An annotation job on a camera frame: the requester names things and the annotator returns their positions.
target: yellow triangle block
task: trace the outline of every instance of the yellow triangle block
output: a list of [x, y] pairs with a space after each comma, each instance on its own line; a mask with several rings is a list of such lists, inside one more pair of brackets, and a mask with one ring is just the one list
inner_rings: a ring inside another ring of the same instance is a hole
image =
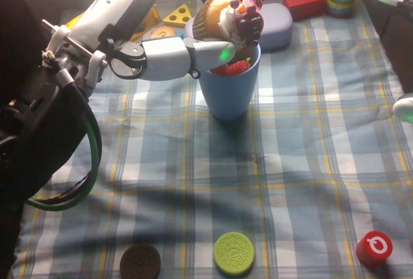
[[189, 21], [191, 17], [188, 6], [183, 4], [164, 18], [163, 23], [172, 27], [185, 27], [186, 22]]

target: red bottle cap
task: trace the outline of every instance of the red bottle cap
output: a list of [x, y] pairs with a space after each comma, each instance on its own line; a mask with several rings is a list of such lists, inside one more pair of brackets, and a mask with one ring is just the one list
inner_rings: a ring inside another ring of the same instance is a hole
[[380, 231], [368, 232], [356, 247], [357, 258], [366, 267], [383, 263], [392, 254], [392, 251], [392, 241]]

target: tablecloth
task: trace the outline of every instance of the tablecloth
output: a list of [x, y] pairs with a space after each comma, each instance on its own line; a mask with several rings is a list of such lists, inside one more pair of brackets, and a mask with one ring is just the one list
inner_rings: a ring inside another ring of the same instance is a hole
[[[106, 71], [90, 98], [103, 137], [96, 186], [65, 212], [25, 207], [12, 273], [120, 278], [122, 254], [146, 242], [161, 279], [225, 278], [214, 242], [237, 231], [256, 250], [247, 278], [373, 278], [356, 245], [376, 229], [394, 245], [382, 278], [413, 278], [413, 129], [392, 117], [401, 94], [360, 0], [352, 19], [294, 23], [290, 46], [263, 54], [236, 123], [208, 113], [190, 76]], [[84, 141], [41, 194], [73, 185], [89, 156]]]

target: strawberry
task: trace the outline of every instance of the strawberry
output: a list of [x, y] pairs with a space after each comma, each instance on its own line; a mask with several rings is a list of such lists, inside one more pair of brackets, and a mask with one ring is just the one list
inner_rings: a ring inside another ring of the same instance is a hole
[[219, 74], [220, 76], [225, 76], [227, 74], [227, 65], [219, 66], [217, 68], [211, 69], [213, 74]]
[[242, 74], [250, 68], [248, 61], [237, 61], [236, 63], [227, 67], [227, 76], [235, 76], [236, 74]]

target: dark background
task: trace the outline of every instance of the dark background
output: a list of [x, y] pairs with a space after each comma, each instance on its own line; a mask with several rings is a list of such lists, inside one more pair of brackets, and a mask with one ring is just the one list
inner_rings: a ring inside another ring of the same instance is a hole
[[[374, 26], [382, 31], [388, 12], [364, 0]], [[24, 73], [40, 61], [40, 51], [46, 46], [36, 21], [23, 0], [0, 0], [0, 104], [10, 100]], [[58, 20], [58, 12], [51, 16]], [[383, 46], [405, 92], [413, 92], [413, 23], [391, 18]], [[6, 278], [14, 262], [14, 247], [19, 234], [21, 211], [19, 204], [0, 205], [0, 279]]]

